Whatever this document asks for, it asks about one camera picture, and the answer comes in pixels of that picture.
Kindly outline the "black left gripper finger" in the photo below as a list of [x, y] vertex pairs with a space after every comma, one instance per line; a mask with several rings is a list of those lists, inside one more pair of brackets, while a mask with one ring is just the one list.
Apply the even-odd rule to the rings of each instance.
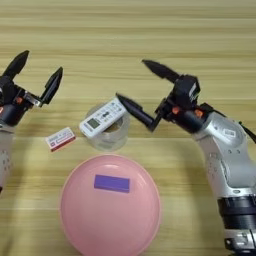
[[40, 99], [43, 104], [49, 104], [57, 92], [63, 76], [63, 68], [60, 67], [48, 80], [45, 85], [45, 91]]
[[7, 66], [6, 70], [3, 72], [3, 76], [13, 79], [17, 74], [19, 74], [26, 64], [28, 55], [28, 50], [18, 54]]

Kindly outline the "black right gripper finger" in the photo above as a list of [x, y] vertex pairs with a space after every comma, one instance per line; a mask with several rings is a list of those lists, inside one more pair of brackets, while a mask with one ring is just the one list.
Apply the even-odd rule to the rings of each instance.
[[137, 120], [143, 123], [148, 130], [153, 132], [160, 122], [160, 116], [157, 115], [155, 118], [147, 114], [141, 105], [136, 103], [130, 98], [127, 98], [121, 94], [116, 94], [118, 100], [125, 107], [125, 109]]
[[180, 77], [178, 73], [161, 63], [146, 59], [143, 60], [143, 63], [155, 75], [172, 83]]

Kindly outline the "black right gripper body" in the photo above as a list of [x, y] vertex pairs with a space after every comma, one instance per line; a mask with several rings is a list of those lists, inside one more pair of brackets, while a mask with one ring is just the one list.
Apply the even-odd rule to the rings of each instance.
[[164, 98], [155, 113], [160, 114], [165, 121], [172, 122], [188, 133], [194, 134], [202, 128], [212, 111], [213, 108], [207, 103], [186, 109]]

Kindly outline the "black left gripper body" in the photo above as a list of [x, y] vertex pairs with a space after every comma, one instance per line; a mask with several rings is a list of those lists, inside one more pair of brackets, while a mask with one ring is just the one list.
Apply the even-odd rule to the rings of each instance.
[[15, 85], [0, 103], [0, 121], [8, 126], [16, 126], [26, 111], [34, 105], [39, 106], [41, 99], [25, 89]]

